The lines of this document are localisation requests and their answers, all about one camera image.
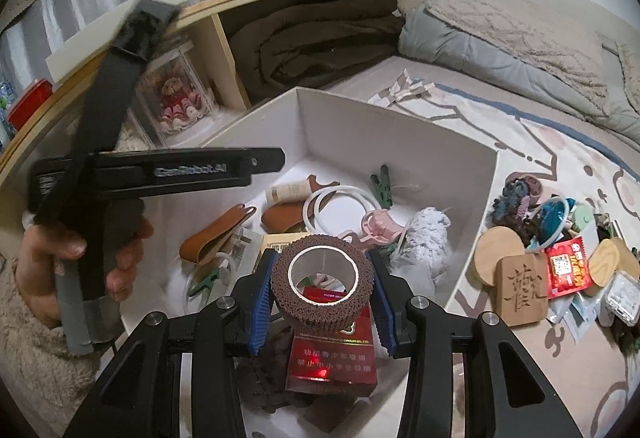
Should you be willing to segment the left fleece forearm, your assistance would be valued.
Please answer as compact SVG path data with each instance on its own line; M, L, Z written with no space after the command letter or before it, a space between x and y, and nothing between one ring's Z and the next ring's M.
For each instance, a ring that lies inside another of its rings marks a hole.
M62 328L47 328L18 292L16 261L1 268L1 378L40 437L61 437L96 381L100 354L75 356Z

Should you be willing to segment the person's left hand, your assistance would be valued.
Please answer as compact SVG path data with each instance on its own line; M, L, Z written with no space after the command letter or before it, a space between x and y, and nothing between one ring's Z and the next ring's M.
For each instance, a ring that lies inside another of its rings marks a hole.
M134 290L138 265L142 262L143 241L154 233L152 224L142 218L136 236L116 253L116 266L106 276L108 296L123 302ZM61 325L54 280L58 260L77 262L84 256L87 243L80 235L58 224L47 227L33 224L24 234L14 276L17 291L32 314L47 328Z

